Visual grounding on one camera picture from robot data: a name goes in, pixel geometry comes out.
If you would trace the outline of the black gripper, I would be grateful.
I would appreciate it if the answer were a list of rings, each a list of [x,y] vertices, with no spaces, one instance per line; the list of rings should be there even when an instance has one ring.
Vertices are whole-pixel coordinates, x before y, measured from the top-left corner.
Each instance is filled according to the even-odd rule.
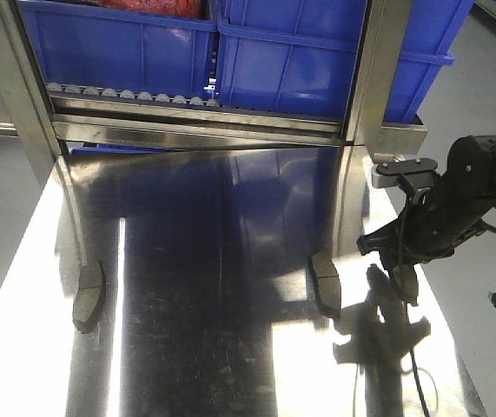
[[[445,254],[496,204],[490,191],[495,148],[490,136],[466,136],[453,144],[446,172],[407,215],[403,241],[409,252],[424,258]],[[397,228],[379,228],[358,238],[358,250],[398,253],[403,241]]]

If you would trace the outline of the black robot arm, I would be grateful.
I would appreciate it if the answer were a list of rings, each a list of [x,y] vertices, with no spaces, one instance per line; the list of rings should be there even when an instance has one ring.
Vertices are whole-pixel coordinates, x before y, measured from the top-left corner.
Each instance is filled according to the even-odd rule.
[[[401,251],[413,261],[449,256],[496,205],[496,136],[466,136],[450,148],[446,171],[431,159],[391,162],[378,172],[391,176],[409,201],[399,217],[357,241],[366,255]]]

